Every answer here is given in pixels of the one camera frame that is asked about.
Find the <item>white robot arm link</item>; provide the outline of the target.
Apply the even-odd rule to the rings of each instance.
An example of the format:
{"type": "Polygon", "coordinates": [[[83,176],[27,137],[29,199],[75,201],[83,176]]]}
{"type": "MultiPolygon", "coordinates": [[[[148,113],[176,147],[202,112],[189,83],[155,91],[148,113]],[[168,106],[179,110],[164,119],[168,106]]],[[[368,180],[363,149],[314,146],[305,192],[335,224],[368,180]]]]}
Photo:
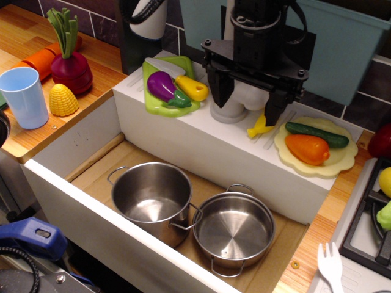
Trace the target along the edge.
{"type": "Polygon", "coordinates": [[[149,3],[158,3],[159,7],[140,24],[130,24],[131,31],[146,40],[160,40],[164,35],[168,1],[139,1],[133,17],[144,9],[149,3]]]}

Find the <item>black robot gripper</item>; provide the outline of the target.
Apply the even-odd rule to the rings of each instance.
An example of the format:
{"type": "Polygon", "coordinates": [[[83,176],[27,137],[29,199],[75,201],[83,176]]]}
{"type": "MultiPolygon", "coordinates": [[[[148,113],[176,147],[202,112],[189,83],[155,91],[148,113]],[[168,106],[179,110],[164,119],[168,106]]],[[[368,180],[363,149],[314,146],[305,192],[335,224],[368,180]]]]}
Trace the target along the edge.
{"type": "Polygon", "coordinates": [[[308,33],[304,12],[296,1],[235,1],[229,20],[233,40],[206,39],[202,43],[203,67],[213,100],[223,108],[234,91],[234,80],[266,90],[266,126],[275,126],[288,102],[302,95],[309,76],[283,51],[284,45],[304,41],[308,33]],[[288,9],[293,9],[303,24],[301,35],[294,40],[284,36],[288,9]]]}

